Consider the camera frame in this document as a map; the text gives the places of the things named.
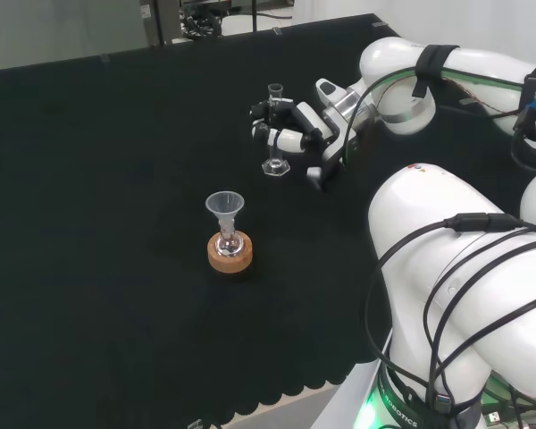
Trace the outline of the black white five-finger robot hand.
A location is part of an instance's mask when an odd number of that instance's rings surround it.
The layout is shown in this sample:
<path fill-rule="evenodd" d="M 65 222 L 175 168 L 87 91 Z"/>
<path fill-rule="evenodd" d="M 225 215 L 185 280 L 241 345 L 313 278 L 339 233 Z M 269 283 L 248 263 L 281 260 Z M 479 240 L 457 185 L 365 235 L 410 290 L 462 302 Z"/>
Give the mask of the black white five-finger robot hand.
<path fill-rule="evenodd" d="M 321 162 L 306 170 L 306 178 L 322 189 L 347 159 L 348 147 L 357 141 L 356 132 L 334 109 L 318 114 L 308 103 L 295 104 L 276 97 L 253 105 L 249 111 L 253 141 L 268 147 L 269 157 L 262 164 L 264 174 L 281 177 L 290 171 L 289 155 L 322 151 Z"/>

